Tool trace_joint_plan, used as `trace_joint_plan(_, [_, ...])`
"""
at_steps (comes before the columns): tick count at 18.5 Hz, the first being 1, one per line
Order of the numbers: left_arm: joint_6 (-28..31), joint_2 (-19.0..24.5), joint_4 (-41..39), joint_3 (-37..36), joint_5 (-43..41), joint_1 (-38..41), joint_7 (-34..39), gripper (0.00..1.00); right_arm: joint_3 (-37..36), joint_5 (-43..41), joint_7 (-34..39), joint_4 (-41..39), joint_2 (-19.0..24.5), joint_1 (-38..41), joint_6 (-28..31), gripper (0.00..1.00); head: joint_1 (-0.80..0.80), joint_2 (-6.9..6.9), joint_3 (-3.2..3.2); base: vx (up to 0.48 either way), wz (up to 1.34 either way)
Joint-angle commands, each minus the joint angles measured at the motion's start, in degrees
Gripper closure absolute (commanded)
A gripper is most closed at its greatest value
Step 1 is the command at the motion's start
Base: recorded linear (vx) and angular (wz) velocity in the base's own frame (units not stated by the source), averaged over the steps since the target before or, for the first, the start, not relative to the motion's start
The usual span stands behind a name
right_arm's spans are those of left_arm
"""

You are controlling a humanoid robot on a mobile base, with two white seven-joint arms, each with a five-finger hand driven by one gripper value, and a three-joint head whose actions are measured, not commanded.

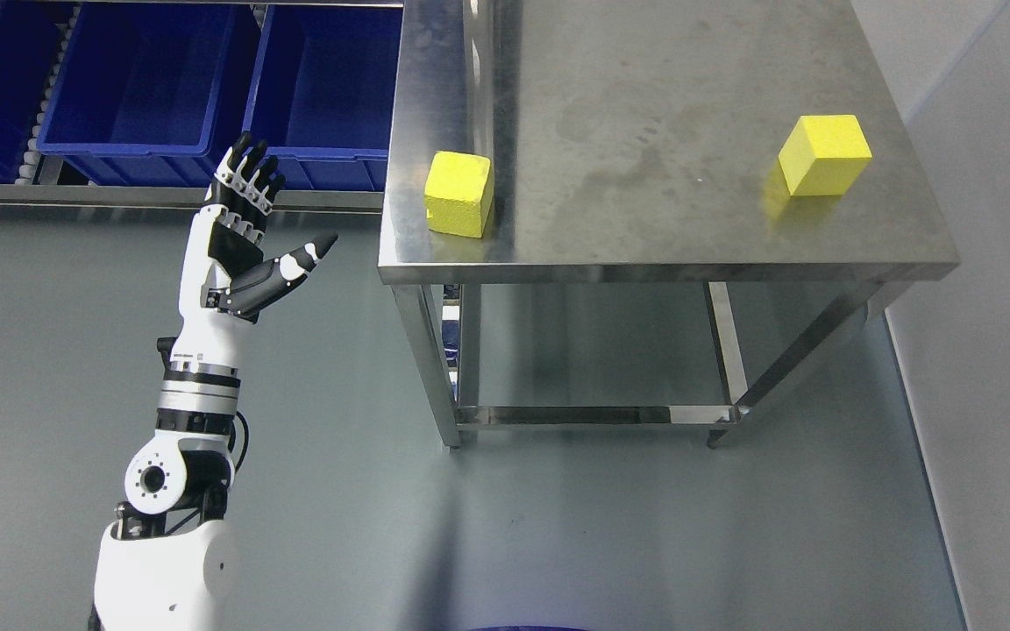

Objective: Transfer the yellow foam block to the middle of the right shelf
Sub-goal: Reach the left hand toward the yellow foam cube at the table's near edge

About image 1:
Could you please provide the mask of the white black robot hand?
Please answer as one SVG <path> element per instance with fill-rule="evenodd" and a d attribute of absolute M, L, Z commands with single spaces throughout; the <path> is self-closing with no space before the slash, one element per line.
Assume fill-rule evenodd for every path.
<path fill-rule="evenodd" d="M 180 334 L 158 341 L 166 363 L 237 371 L 260 313 L 299 288 L 337 243 L 337 232 L 322 231 L 293 251 L 265 255 L 270 211 L 285 180 L 249 131 L 217 164 L 181 261 Z"/>

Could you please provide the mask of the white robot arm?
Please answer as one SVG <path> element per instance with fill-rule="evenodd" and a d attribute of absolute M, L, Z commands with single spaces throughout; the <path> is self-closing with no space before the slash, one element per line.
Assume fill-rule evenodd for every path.
<path fill-rule="evenodd" d="M 91 630 L 217 630 L 238 552 L 225 519 L 238 471 L 236 341 L 162 338 L 153 438 L 124 472 L 102 531 Z"/>

